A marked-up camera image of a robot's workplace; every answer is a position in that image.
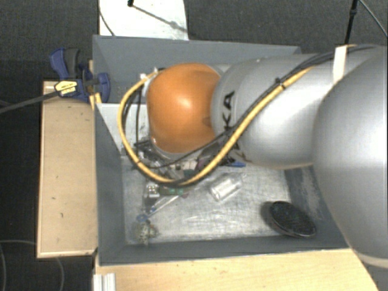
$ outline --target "wooden table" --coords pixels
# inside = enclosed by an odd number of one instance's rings
[[[44,92],[52,91],[44,83]],[[93,110],[74,99],[42,110],[38,258],[92,255],[98,245]],[[101,267],[126,290],[377,290],[350,249]]]

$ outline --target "gray carpet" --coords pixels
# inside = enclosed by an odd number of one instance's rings
[[[388,0],[365,0],[387,29]],[[304,52],[325,52],[344,41],[352,0],[184,0],[192,39],[288,44]],[[77,47],[92,57],[98,32],[97,0],[0,0],[0,99],[38,96],[44,78],[55,77],[48,55]],[[351,42],[387,45],[362,6]],[[39,178],[39,106],[0,116],[0,240],[35,240]],[[7,290],[58,290],[52,261],[37,261],[34,250],[2,245]],[[63,260],[64,290],[90,288],[91,258]],[[0,286],[4,277],[0,275]]]

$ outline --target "cable tie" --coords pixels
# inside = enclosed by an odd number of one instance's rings
[[[279,86],[281,86],[283,88],[283,90],[286,89],[286,87],[284,86],[283,82],[280,80],[280,78],[276,78],[275,79],[275,82],[276,84],[278,84]]]

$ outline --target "transparent plastic object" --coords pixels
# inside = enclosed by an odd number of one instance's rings
[[[125,237],[128,244],[137,245],[139,242],[132,225],[142,213],[142,196],[148,179],[133,167],[127,156],[121,161]],[[216,201],[210,193],[211,183],[225,174],[232,178],[241,175],[242,186],[236,193]],[[150,215],[149,220],[158,229],[158,236],[149,241],[168,243],[279,236],[261,214],[267,202],[277,200],[290,201],[284,172],[250,164],[244,168],[221,166],[197,183],[186,198],[177,197],[157,214]]]
[[[237,193],[243,185],[242,173],[222,173],[218,178],[209,183],[210,194],[216,201],[224,199]]]

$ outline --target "black round object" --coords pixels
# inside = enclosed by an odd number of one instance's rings
[[[275,201],[270,206],[272,222],[281,233],[292,237],[311,238],[316,228],[310,217],[286,201]]]

